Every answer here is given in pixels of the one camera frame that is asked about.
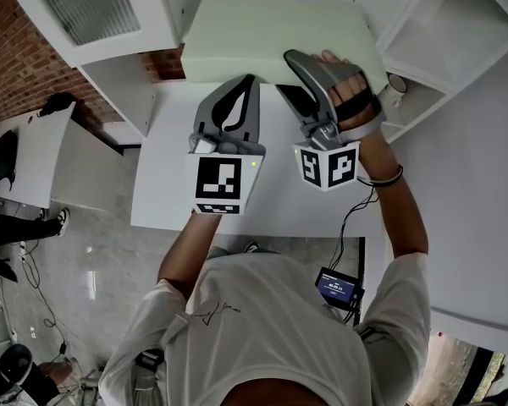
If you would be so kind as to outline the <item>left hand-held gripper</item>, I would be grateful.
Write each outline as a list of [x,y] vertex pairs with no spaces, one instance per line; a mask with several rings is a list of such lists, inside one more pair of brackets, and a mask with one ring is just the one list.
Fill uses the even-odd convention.
[[[225,123],[242,98],[239,120]],[[252,74],[221,84],[199,104],[185,157],[185,187],[200,214],[245,213],[266,149],[259,144],[260,82]]]

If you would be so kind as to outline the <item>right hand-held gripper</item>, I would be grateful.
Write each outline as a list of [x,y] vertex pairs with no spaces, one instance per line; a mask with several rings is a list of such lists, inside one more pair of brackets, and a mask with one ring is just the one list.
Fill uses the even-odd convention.
[[337,107],[329,90],[353,74],[367,77],[353,63],[348,67],[319,63],[295,49],[286,51],[284,60],[312,94],[300,86],[276,85],[306,139],[294,145],[302,180],[322,191],[357,181],[360,141],[379,129],[386,117],[368,83],[366,90]]

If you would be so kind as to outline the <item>person's right hand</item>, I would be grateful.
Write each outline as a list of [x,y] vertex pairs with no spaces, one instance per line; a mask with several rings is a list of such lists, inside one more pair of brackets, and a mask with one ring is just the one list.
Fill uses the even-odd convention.
[[[326,63],[332,66],[350,66],[348,59],[339,59],[329,50],[323,50],[321,55],[312,54],[312,57],[319,63]],[[333,104],[337,107],[353,97],[366,90],[367,82],[362,73],[353,74],[350,78],[339,82],[334,88],[329,90],[329,95]]]

